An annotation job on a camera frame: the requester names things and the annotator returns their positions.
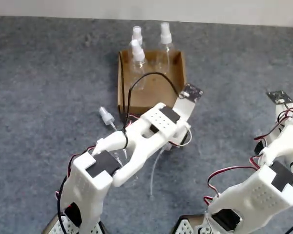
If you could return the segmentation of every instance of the white wall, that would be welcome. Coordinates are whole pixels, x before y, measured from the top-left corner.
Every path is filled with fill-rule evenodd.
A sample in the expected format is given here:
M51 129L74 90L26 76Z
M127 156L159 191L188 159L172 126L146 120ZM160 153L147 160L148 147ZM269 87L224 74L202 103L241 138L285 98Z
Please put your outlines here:
M293 0L0 0L0 15L293 26Z

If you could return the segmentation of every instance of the perforated metal base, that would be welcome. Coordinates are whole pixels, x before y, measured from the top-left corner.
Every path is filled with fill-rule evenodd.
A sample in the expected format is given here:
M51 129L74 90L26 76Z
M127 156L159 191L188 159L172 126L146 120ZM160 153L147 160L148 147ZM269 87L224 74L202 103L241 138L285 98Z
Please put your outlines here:
M43 234L63 234L62 228L60 226L60 222L58 219L57 221L53 219L53 222L51 221L47 228L42 232ZM66 216L62 216L62 222L65 227L65 230L68 234L77 234L79 231L79 228L77 228ZM105 232L101 230L101 227L99 224L97 224L89 234L104 234Z
M193 228L191 227L187 219L181 220L175 234L194 234Z

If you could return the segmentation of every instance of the spray nozzle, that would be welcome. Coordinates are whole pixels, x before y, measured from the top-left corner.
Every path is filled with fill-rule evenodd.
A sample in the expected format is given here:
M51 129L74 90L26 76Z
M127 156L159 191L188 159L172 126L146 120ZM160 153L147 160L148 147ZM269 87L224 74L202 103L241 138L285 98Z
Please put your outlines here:
M172 42L171 33L169 29L169 23L161 23L161 43L170 44Z
M142 45L142 34L141 34L141 27L140 26L134 26L132 28L132 40L137 40L140 45Z

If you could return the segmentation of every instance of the clear plastic bottle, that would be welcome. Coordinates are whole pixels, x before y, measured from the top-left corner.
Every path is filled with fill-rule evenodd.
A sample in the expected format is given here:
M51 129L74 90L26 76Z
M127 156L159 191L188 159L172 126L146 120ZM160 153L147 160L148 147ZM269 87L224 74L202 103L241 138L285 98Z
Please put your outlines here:
M146 49L146 45L145 43L143 42L143 37L142 37L142 28L140 26L134 26L132 28L132 36L131 36L131 40L137 40L141 46L141 48L143 50ZM132 47L131 47L131 42L129 44L129 47L128 47L128 60L131 61L132 60Z
M134 39L131 41L131 48L132 48L132 60L130 63L130 71L131 71L131 86L143 76L147 72L147 59L141 45L139 44L138 40ZM142 79L139 81L134 90L142 90L145 86L146 79Z
M169 23L161 23L161 42L156 55L156 71L168 73L172 66L172 52L175 50L172 43Z

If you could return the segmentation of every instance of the clear plastic tube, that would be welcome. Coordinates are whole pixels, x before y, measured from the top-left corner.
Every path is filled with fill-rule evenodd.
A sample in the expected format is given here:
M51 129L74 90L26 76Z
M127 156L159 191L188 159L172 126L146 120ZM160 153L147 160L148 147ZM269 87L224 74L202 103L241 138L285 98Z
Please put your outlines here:
M153 198L153 179L154 179L155 167L156 167L158 159L160 158L160 156L163 154L164 151L165 151L165 147L162 147L160 152L158 153L158 155L154 161L153 167L152 167L151 181L150 181L150 197L151 197L151 199Z

